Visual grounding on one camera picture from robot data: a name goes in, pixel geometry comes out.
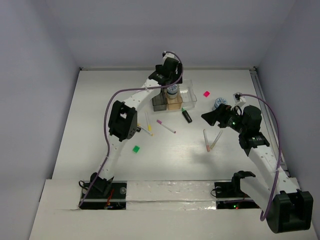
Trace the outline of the blue-lidded round jar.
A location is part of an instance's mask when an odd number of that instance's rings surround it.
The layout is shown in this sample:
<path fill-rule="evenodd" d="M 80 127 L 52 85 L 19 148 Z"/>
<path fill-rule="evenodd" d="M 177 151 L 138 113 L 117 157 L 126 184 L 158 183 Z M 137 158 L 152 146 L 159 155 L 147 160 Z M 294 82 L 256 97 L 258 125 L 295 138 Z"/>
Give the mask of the blue-lidded round jar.
<path fill-rule="evenodd" d="M 228 102 L 225 98 L 223 97 L 218 97 L 215 102 L 214 102 L 214 105 L 212 107 L 213 110 L 217 109 L 221 104 L 224 104 L 224 105 L 227 105 Z"/>
<path fill-rule="evenodd" d="M 166 96 L 169 99 L 175 99 L 178 96 L 179 92 L 179 85 L 178 84 L 173 84 L 166 88 Z"/>

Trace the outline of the black green highlighter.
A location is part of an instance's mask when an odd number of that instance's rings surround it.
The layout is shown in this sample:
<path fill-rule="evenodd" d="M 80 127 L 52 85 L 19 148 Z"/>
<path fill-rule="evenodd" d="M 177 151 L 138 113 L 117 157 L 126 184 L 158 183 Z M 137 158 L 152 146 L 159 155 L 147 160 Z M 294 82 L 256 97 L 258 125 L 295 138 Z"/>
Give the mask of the black green highlighter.
<path fill-rule="evenodd" d="M 188 124 L 192 123 L 193 120 L 190 117 L 189 113 L 187 112 L 187 110 L 185 110 L 183 107 L 181 108 L 181 113 L 184 116 L 185 120 L 187 121 Z"/>

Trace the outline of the green highlighter cap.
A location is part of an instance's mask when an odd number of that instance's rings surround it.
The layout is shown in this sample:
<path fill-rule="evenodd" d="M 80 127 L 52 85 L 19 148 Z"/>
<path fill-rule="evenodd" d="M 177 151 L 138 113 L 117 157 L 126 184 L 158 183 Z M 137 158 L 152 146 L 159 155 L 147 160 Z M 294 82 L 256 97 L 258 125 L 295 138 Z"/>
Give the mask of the green highlighter cap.
<path fill-rule="evenodd" d="M 138 153 L 139 150 L 140 150 L 140 147 L 137 146 L 137 145 L 132 149 L 132 151 L 133 151 L 134 153 Z"/>

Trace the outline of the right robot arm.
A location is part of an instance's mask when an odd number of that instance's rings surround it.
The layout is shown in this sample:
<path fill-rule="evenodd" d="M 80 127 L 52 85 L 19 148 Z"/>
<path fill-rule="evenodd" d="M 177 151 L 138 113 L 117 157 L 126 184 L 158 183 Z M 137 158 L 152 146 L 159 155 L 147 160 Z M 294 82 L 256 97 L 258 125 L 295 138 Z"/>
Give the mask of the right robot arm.
<path fill-rule="evenodd" d="M 261 133 L 262 113 L 249 105 L 241 114 L 230 105 L 221 104 L 201 117 L 210 125 L 231 128 L 238 133 L 239 145 L 263 177 L 261 183 L 250 171 L 234 173 L 230 190 L 235 196 L 249 196 L 261 209 L 260 220 L 275 233 L 304 231 L 311 227 L 314 199 L 300 190 L 280 167 L 270 143 Z"/>

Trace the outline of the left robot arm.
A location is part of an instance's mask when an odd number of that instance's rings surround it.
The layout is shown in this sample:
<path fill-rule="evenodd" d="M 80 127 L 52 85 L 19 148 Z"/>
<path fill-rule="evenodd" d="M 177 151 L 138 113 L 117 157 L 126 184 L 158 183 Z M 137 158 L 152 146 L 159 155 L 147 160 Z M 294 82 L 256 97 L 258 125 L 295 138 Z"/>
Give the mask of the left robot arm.
<path fill-rule="evenodd" d="M 162 64 L 148 76 L 142 87 L 121 89 L 109 100 L 103 123 L 103 133 L 107 145 L 106 156 L 96 172 L 90 177 L 87 194 L 94 192 L 104 198 L 110 194 L 115 167 L 121 152 L 138 129 L 138 112 L 166 89 L 182 81 L 183 64 L 172 51 L 162 54 Z"/>

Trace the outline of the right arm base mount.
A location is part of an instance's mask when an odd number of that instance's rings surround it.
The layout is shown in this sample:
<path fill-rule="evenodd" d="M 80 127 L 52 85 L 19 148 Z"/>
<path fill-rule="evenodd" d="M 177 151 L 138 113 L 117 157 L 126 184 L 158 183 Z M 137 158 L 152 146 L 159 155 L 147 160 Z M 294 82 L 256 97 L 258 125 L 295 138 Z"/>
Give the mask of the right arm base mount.
<path fill-rule="evenodd" d="M 247 194 L 236 191 L 231 181 L 216 181 L 210 195 L 218 210 L 259 209 Z"/>

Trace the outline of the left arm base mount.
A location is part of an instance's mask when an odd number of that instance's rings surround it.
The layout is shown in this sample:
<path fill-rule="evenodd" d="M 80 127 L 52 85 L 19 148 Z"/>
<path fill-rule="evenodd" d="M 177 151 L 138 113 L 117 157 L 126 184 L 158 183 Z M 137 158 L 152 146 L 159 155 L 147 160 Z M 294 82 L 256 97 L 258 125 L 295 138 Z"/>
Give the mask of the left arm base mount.
<path fill-rule="evenodd" d="M 92 187 L 79 208 L 82 210 L 125 210 L 127 208 L 126 194 L 126 181 L 112 182 L 111 189 L 106 196 Z"/>

